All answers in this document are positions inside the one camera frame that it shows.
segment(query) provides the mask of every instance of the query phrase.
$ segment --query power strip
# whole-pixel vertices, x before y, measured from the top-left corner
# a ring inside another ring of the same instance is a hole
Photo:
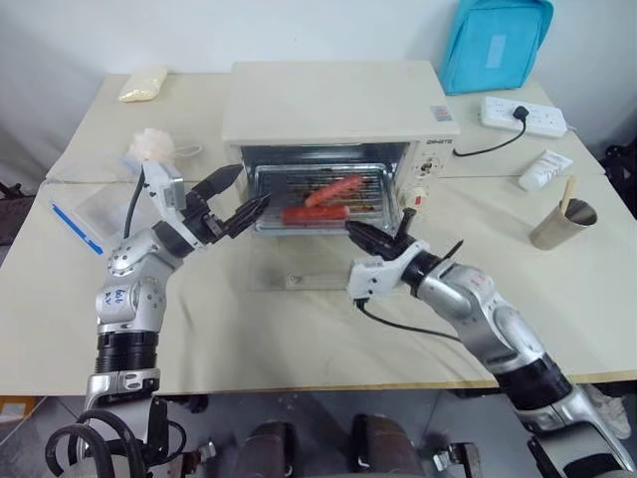
[[[527,132],[529,134],[562,137],[568,131],[568,126],[559,108],[515,102],[496,97],[483,98],[481,107],[482,124],[497,129],[520,131],[522,122],[513,116],[517,107],[525,107],[529,110],[529,115],[527,116]]]

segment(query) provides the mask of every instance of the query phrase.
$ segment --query cable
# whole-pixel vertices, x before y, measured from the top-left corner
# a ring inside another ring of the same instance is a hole
[[[135,187],[134,192],[132,193],[132,197],[130,198],[130,204],[128,204],[128,212],[126,212],[126,222],[123,225],[123,238],[127,239],[130,235],[130,222],[132,221],[132,213],[135,210],[135,205],[137,204],[137,199],[139,198],[139,193],[141,192],[141,188],[143,187],[143,181],[146,178],[143,174],[143,166],[141,167],[141,173],[139,174],[139,179],[137,180],[137,186]]]
[[[85,411],[78,417],[77,423],[84,423],[87,420],[98,420],[110,426],[123,445],[125,456],[128,460],[128,470],[130,478],[143,478],[146,474],[145,464],[141,455],[141,448],[135,439],[130,427],[117,415],[106,410],[91,409]],[[69,464],[74,465],[78,462],[78,437],[72,435],[69,438],[68,455]]]
[[[173,451],[168,456],[166,456],[164,460],[154,464],[153,466],[165,465],[166,463],[170,463],[172,460],[174,460],[177,456],[181,454],[181,452],[186,446],[186,430],[183,428],[183,426],[181,426],[176,421],[172,421],[172,420],[168,420],[168,426],[172,426],[179,432],[179,434],[181,435],[181,443],[179,443],[179,446],[177,447],[175,451]]]
[[[385,326],[395,327],[396,329],[402,329],[403,331],[417,332],[419,334],[427,334],[429,336],[442,337],[444,339],[449,339],[450,341],[456,341],[460,344],[462,341],[458,339],[456,336],[450,336],[449,334],[444,334],[442,332],[430,331],[429,329],[419,329],[417,327],[403,326],[402,324],[396,324],[394,322],[385,321],[384,319],[379,318],[378,316],[374,316],[372,313],[365,309],[365,304],[369,299],[356,299],[354,303],[358,307],[358,309],[363,312],[366,316],[368,316],[373,321],[384,324]]]
[[[89,444],[93,453],[93,459],[96,462],[96,469],[98,471],[99,478],[115,478],[115,472],[112,467],[112,458],[110,456],[110,451],[106,447],[106,443],[95,430],[89,426],[79,424],[63,426],[49,437],[45,447],[45,457],[47,466],[51,473],[56,476],[60,476],[64,473],[64,470],[60,466],[60,463],[58,463],[58,458],[56,457],[58,442],[64,435],[70,435],[71,438],[75,437],[76,439],[77,437],[80,437]]]
[[[466,156],[475,156],[476,154],[483,154],[485,152],[495,151],[496,149],[500,149],[501,147],[505,147],[508,144],[520,139],[522,135],[527,131],[527,116],[529,115],[529,110],[525,107],[517,107],[514,111],[514,118],[516,120],[520,120],[522,122],[522,130],[518,133],[517,136],[512,137],[508,141],[503,142],[502,144],[498,144],[497,146],[488,147],[487,149],[480,149],[479,151],[472,152],[458,152],[456,148],[454,148],[453,153],[458,157],[466,157]]]

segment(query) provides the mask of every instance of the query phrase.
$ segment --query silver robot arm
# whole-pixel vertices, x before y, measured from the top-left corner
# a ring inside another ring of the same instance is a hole
[[[458,333],[463,345],[498,381],[516,415],[533,434],[529,448],[545,477],[602,476],[635,471],[630,455],[546,353],[520,312],[504,299],[480,269],[428,252],[407,234],[415,211],[395,237],[355,221],[346,224],[351,240],[380,257],[355,261],[350,296],[362,304],[404,282]]]
[[[171,166],[147,161],[142,168],[135,196],[145,189],[163,220],[125,238],[107,260],[106,281],[96,298],[98,357],[85,412],[78,423],[56,431],[46,447],[56,476],[145,477],[148,468],[172,459],[168,429],[181,429],[185,442],[183,428],[168,420],[166,402],[153,395],[159,389],[156,347],[166,284],[190,252],[238,236],[269,203],[268,195],[253,198],[224,221],[207,201],[227,189],[243,166],[224,166],[187,194]],[[70,466],[63,470],[56,447],[65,435]],[[85,456],[87,447],[91,456]]]

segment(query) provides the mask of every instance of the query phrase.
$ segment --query power cord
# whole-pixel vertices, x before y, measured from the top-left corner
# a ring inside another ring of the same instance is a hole
[[[172,426],[175,430],[179,432],[179,434],[181,435],[181,441],[175,451],[173,451],[168,456],[166,456],[164,460],[160,461],[159,463],[155,463],[152,466],[165,465],[166,463],[170,463],[172,460],[174,460],[176,457],[178,457],[181,454],[181,452],[186,446],[186,430],[183,428],[183,426],[181,426],[176,421],[172,421],[172,420],[168,420],[168,426]]]
[[[483,154],[485,152],[495,151],[496,149],[500,149],[501,147],[505,147],[506,145],[511,144],[512,142],[520,139],[522,135],[527,131],[527,116],[528,115],[529,115],[529,110],[527,110],[525,107],[516,108],[516,110],[514,111],[514,118],[522,122],[522,130],[518,133],[517,136],[512,137],[508,141],[505,141],[502,144],[498,144],[497,146],[489,147],[487,149],[480,149],[479,151],[472,151],[472,152],[458,152],[456,148],[454,148],[453,150],[454,155],[458,157],[475,156],[476,154]]]
[[[143,174],[143,168],[141,169],[141,173],[139,174],[139,179],[137,180],[137,186],[135,187],[134,192],[132,193],[132,197],[130,198],[130,204],[128,204],[128,211],[126,212],[126,221],[123,224],[123,238],[128,239],[130,235],[130,223],[132,222],[132,213],[135,210],[135,205],[137,204],[137,199],[139,199],[139,194],[141,193],[141,188],[143,187],[143,182],[146,180]]]
[[[419,334],[427,334],[428,336],[442,337],[443,339],[449,339],[450,341],[456,341],[456,342],[462,343],[462,341],[458,339],[456,336],[450,336],[449,334],[444,334],[442,332],[430,331],[429,329],[419,329],[417,327],[403,326],[402,324],[396,324],[394,322],[389,322],[384,319],[381,319],[378,316],[373,315],[372,313],[370,313],[369,311],[365,309],[365,304],[367,304],[367,302],[369,302],[369,299],[354,300],[356,307],[373,321],[379,322],[380,324],[384,324],[385,326],[395,327],[396,329],[402,329],[403,331],[417,332]]]

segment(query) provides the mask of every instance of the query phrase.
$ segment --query red sausage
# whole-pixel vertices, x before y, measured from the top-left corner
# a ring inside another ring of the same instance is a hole
[[[349,208],[342,204],[334,206],[294,206],[283,210],[283,223],[287,226],[302,226],[323,221],[347,219]]]
[[[328,184],[321,189],[317,189],[315,192],[310,194],[308,199],[306,199],[306,206],[317,206],[326,202],[328,199],[338,196],[342,192],[358,189],[362,186],[364,180],[364,177],[360,174],[351,174],[343,179],[339,179],[338,181]]]

